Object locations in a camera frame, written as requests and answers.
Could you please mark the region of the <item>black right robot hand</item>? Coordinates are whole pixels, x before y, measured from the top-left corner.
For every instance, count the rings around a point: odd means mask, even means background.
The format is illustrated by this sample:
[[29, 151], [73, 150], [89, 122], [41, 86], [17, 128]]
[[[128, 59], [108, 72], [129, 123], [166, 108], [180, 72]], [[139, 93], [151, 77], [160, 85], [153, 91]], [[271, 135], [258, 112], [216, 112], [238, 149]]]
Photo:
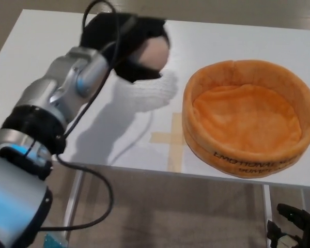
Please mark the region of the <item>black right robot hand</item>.
[[283, 232], [273, 221], [267, 222], [269, 247], [310, 248], [310, 213], [287, 204], [277, 205], [278, 213], [303, 231], [301, 237]]

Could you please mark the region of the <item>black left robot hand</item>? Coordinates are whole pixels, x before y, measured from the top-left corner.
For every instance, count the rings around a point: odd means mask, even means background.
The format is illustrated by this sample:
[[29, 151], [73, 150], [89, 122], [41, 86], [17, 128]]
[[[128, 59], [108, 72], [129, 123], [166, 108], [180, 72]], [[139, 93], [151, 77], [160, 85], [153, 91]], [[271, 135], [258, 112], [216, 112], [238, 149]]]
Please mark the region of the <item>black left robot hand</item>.
[[176, 75], [164, 71], [170, 41], [165, 19], [119, 13], [120, 45], [114, 63], [117, 80], [104, 112], [134, 115], [167, 106], [175, 97]]

